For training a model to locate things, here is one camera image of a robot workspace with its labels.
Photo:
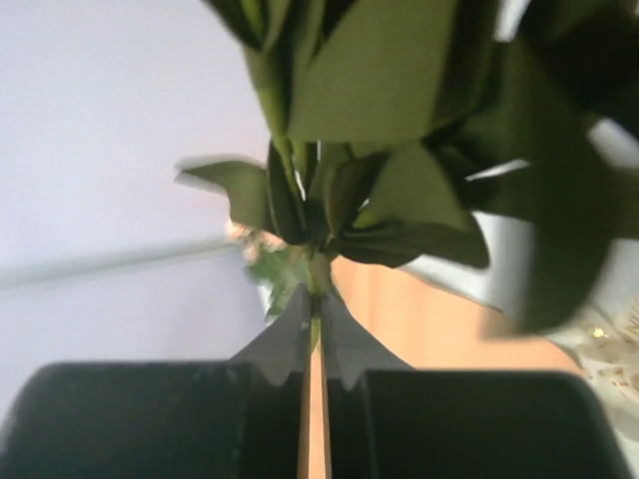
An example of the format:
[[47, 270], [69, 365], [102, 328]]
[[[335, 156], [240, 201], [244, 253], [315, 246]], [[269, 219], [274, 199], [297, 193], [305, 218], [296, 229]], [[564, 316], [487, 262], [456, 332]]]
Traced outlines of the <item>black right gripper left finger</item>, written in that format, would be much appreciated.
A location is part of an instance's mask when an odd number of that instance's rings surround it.
[[281, 386], [292, 373], [305, 371], [310, 339], [311, 294], [299, 284], [278, 318], [232, 356], [229, 364], [255, 366], [269, 384]]

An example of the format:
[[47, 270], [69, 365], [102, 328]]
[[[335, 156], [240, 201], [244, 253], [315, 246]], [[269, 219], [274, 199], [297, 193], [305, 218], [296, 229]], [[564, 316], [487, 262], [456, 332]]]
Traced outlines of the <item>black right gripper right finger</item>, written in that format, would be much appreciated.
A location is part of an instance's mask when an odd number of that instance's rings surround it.
[[333, 294], [320, 300], [320, 338], [327, 377], [336, 379], [344, 389], [353, 389], [368, 371], [413, 370], [364, 328]]

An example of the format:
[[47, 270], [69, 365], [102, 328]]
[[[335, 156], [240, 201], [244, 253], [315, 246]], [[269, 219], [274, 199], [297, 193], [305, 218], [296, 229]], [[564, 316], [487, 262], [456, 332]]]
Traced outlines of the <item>green and orange wrapping paper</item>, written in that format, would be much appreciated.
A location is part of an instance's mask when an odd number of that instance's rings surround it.
[[355, 319], [412, 366], [583, 374], [567, 352], [546, 339], [482, 340], [483, 321], [505, 316], [415, 273], [340, 258], [332, 263], [332, 276]]

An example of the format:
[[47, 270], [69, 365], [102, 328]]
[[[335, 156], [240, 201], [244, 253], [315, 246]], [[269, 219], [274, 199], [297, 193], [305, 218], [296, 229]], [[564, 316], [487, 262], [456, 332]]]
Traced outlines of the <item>pink rose flower branch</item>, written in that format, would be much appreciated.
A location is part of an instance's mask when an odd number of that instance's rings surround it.
[[245, 273], [258, 286], [266, 309], [266, 322], [273, 322], [286, 308], [299, 284], [306, 284], [310, 271], [302, 250], [268, 232], [228, 220], [228, 240], [240, 245], [247, 262]]

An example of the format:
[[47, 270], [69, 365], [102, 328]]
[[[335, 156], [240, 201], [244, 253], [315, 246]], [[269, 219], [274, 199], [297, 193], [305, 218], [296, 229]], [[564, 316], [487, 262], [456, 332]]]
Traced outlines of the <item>cream rose flower branch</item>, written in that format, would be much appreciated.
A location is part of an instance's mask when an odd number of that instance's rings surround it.
[[270, 131], [263, 164], [196, 157], [231, 219], [309, 264], [398, 268], [428, 255], [484, 269], [485, 213], [533, 227], [515, 335], [572, 319], [617, 240], [638, 236], [638, 174], [589, 129], [638, 131], [638, 7], [532, 1], [495, 36], [496, 1], [211, 1]]

